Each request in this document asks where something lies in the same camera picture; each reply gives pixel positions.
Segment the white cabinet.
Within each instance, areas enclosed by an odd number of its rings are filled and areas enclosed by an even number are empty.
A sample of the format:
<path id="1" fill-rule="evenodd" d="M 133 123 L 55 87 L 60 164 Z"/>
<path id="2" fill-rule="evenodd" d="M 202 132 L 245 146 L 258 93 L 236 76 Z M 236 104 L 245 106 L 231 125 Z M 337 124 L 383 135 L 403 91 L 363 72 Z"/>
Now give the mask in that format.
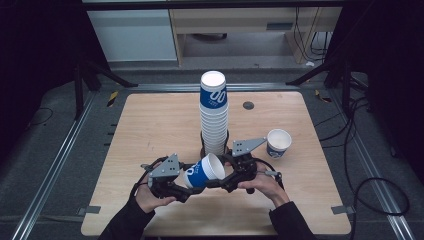
<path id="1" fill-rule="evenodd" d="M 167 10 L 89 11 L 108 62 L 175 61 Z"/>

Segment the metal floor rail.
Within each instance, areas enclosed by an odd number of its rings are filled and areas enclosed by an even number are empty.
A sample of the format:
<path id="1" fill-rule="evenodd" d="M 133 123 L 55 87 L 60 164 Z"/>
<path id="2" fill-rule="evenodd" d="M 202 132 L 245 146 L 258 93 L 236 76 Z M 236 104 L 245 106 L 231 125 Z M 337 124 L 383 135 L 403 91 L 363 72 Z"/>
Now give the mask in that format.
<path id="1" fill-rule="evenodd" d="M 83 103 L 83 110 L 81 115 L 73 121 L 67 135 L 61 144 L 49 170 L 47 171 L 37 193 L 27 208 L 25 214 L 18 222 L 11 240 L 27 240 L 36 221 L 38 220 L 50 193 L 60 176 L 63 166 L 79 136 L 79 133 L 86 122 L 86 119 L 92 109 L 93 101 L 95 100 L 97 92 L 89 92 L 87 99 Z"/>
<path id="2" fill-rule="evenodd" d="M 367 210 L 385 216 L 397 240 L 416 240 L 416 237 L 405 218 L 405 214 L 410 210 L 410 200 L 407 194 L 396 183 L 383 177 L 382 173 L 377 169 L 377 166 L 372 160 L 360 137 L 360 134 L 357 131 L 355 125 L 355 113 L 359 109 L 359 104 L 362 99 L 359 98 L 350 102 L 352 115 L 348 117 L 342 110 L 341 97 L 333 91 L 330 92 L 330 96 L 334 100 L 335 106 L 341 114 L 341 118 L 346 126 L 346 133 L 342 144 L 343 162 L 347 183 L 353 194 L 352 207 L 357 209 L 358 204 L 361 203 Z M 358 161 L 366 174 L 366 178 L 361 180 L 357 186 L 352 184 L 351 176 L 348 171 L 347 153 L 349 146 L 354 149 L 358 156 Z M 377 207 L 373 207 L 369 202 L 364 199 L 360 199 L 360 191 L 366 185 L 371 186 L 376 200 L 379 203 Z"/>

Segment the person's right hand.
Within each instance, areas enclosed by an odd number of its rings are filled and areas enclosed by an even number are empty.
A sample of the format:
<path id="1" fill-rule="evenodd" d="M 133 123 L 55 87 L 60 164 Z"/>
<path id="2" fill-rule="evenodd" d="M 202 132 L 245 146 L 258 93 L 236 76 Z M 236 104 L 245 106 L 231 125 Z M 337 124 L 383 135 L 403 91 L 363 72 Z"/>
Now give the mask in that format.
<path id="1" fill-rule="evenodd" d="M 257 173 L 253 180 L 243 181 L 238 184 L 239 189 L 255 189 L 264 194 L 272 201 L 276 208 L 289 203 L 290 199 L 283 188 L 274 180 L 272 176 L 265 174 L 267 167 L 257 162 Z"/>

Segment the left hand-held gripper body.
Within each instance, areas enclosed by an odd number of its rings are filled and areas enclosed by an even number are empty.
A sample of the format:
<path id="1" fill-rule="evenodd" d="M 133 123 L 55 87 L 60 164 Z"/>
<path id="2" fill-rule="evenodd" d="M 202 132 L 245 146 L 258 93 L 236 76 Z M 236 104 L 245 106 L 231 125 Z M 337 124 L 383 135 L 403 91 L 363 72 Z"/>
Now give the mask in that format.
<path id="1" fill-rule="evenodd" d="M 180 169 L 176 154 L 165 158 L 148 174 L 148 187 L 152 194 L 157 198 L 175 197 L 177 200 L 186 200 L 186 188 L 174 182 L 180 175 Z"/>

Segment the black metal stand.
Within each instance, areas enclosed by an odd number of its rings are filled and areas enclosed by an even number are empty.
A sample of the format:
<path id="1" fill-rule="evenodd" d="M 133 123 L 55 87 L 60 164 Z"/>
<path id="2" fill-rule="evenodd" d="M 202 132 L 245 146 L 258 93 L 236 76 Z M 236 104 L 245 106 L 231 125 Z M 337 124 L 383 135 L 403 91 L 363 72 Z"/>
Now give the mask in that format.
<path id="1" fill-rule="evenodd" d="M 342 83 L 342 97 L 341 106 L 344 113 L 350 117 L 352 110 L 350 109 L 350 82 L 351 82 L 351 65 L 350 62 L 344 58 L 332 57 L 326 60 L 320 66 L 307 72 L 296 80 L 287 82 L 289 86 L 299 86 L 305 83 L 308 79 L 327 71 L 327 77 L 324 85 L 327 88 L 335 87 L 339 82 Z"/>
<path id="2" fill-rule="evenodd" d="M 86 84 L 90 91 L 97 91 L 101 87 L 100 80 L 97 75 L 101 74 L 110 80 L 118 83 L 125 88 L 137 87 L 137 84 L 131 83 L 118 75 L 114 74 L 111 70 L 96 64 L 89 60 L 80 60 L 74 68 L 74 89 L 75 89 L 75 104 L 76 113 L 75 118 L 78 119 L 82 116 L 84 111 L 84 94 L 83 84 Z"/>

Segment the black wire cup holder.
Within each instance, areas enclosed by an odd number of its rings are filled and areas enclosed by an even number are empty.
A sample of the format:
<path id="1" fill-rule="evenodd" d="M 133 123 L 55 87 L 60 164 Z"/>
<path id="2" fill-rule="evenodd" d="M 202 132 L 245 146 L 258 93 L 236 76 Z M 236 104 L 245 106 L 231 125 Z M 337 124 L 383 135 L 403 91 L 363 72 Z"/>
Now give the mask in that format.
<path id="1" fill-rule="evenodd" d="M 226 136 L 221 139 L 215 145 L 207 145 L 206 140 L 203 137 L 203 133 L 200 133 L 202 148 L 200 150 L 200 157 L 203 158 L 209 153 L 213 153 L 217 156 L 227 154 L 230 151 L 228 147 L 229 132 L 226 132 Z"/>

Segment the stack of paper cups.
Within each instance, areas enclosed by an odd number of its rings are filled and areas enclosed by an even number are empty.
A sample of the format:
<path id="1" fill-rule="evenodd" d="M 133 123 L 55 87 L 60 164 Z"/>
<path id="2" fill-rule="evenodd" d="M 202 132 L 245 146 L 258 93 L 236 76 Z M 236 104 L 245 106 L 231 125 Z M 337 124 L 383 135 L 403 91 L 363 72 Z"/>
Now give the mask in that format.
<path id="1" fill-rule="evenodd" d="M 223 154 L 228 139 L 228 99 L 223 73 L 208 71 L 201 76 L 199 109 L 204 152 Z"/>

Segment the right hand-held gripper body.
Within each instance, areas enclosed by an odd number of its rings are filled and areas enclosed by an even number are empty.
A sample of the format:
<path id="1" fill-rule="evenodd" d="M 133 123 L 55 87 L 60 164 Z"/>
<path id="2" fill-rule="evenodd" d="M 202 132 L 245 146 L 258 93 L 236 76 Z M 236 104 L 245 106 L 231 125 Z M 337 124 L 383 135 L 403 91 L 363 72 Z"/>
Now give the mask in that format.
<path id="1" fill-rule="evenodd" d="M 233 173 L 226 180 L 226 190 L 232 192 L 238 188 L 238 184 L 251 181 L 255 178 L 257 165 L 251 152 L 266 141 L 265 137 L 234 140 L 229 162 L 233 167 Z"/>

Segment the grey table bracket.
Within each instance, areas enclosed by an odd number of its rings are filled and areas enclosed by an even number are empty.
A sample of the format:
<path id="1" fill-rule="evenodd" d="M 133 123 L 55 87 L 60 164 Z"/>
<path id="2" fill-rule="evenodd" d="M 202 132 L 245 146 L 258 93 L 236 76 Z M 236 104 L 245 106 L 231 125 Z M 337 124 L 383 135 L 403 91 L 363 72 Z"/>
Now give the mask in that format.
<path id="1" fill-rule="evenodd" d="M 333 212 L 334 215 L 338 215 L 338 214 L 354 214 L 355 213 L 355 209 L 352 206 L 332 206 L 331 210 Z"/>
<path id="2" fill-rule="evenodd" d="M 85 216 L 87 213 L 90 214 L 98 214 L 100 212 L 100 206 L 87 206 L 82 207 L 77 211 L 78 216 Z"/>

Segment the person's left hand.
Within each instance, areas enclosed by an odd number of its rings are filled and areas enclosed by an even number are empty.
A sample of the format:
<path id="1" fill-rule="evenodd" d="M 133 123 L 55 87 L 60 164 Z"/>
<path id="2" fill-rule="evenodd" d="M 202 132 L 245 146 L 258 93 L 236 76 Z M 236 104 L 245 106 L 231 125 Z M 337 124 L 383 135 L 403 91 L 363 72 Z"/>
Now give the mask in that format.
<path id="1" fill-rule="evenodd" d="M 158 207 L 167 206 L 176 200 L 175 197 L 156 197 L 148 187 L 148 176 L 143 176 L 137 185 L 135 199 L 138 206 L 145 212 L 150 213 Z"/>

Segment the blue white paper cup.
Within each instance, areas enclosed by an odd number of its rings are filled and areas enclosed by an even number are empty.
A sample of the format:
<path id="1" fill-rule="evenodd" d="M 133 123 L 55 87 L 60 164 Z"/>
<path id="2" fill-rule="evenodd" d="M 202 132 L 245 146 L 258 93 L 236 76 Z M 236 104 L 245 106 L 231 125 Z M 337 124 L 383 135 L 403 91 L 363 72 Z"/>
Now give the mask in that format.
<path id="1" fill-rule="evenodd" d="M 271 158 L 281 158 L 292 144 L 291 135 L 283 129 L 273 129 L 267 135 L 266 151 Z"/>
<path id="2" fill-rule="evenodd" d="M 225 169 L 219 158 L 212 153 L 207 154 L 184 173 L 184 181 L 188 188 L 204 188 L 207 180 L 222 180 Z"/>

